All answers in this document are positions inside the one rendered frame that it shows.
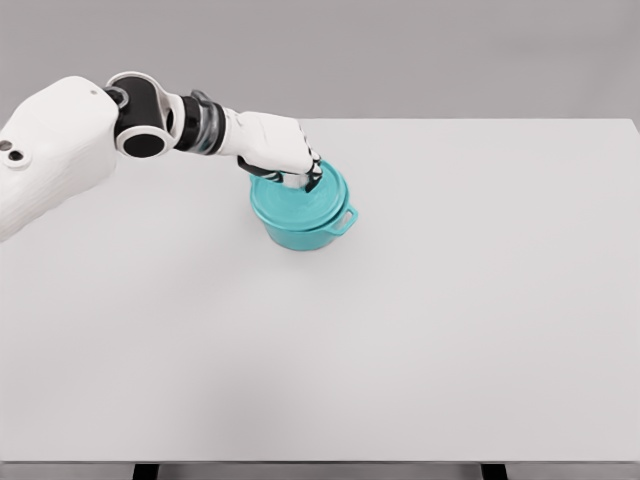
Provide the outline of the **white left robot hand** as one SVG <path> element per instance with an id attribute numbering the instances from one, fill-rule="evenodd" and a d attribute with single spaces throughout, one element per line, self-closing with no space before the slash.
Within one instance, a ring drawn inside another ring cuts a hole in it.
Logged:
<path id="1" fill-rule="evenodd" d="M 260 112 L 237 115 L 237 164 L 246 172 L 306 193 L 320 183 L 322 157 L 310 146 L 300 123 Z"/>

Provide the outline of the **teal pot lid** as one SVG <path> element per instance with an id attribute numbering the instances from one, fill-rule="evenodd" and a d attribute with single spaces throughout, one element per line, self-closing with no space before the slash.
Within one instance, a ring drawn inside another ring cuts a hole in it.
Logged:
<path id="1" fill-rule="evenodd" d="M 310 192 L 251 175 L 249 199 L 254 213 L 267 225 L 290 231 L 326 224 L 342 209 L 348 187 L 343 175 L 330 163 L 324 162 L 322 170 L 321 180 Z"/>

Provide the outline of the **teal pot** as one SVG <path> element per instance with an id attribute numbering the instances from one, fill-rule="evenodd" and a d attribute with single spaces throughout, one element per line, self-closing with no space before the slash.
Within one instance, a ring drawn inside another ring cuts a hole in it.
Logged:
<path id="1" fill-rule="evenodd" d="M 313 251 L 324 248 L 344 235 L 358 220 L 359 212 L 345 201 L 329 221 L 307 230 L 290 230 L 268 220 L 254 204 L 252 210 L 262 222 L 268 236 L 277 245 L 293 251 Z"/>

